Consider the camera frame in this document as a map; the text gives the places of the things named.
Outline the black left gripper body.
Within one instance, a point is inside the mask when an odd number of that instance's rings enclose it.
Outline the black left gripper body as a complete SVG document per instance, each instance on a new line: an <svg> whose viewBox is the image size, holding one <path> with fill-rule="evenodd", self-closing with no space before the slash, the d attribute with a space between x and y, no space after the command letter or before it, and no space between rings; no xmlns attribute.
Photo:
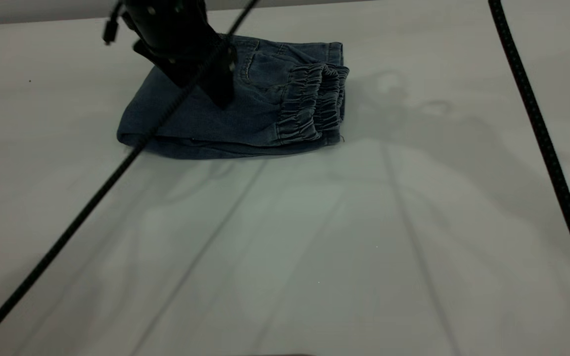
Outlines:
<svg viewBox="0 0 570 356"><path fill-rule="evenodd" d="M197 38L181 35L142 37L133 46L136 53L149 59L173 83L183 88L192 79L204 91L204 77L215 59L231 47L220 35Z"/></svg>

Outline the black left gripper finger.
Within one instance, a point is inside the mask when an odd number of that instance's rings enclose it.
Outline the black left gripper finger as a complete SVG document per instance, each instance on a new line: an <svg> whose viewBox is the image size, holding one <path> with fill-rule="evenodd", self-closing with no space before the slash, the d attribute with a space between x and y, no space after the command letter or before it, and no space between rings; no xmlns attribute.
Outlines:
<svg viewBox="0 0 570 356"><path fill-rule="evenodd" d="M204 77L204 92L222 110L235 98L234 74L238 63L235 47L227 47Z"/></svg>

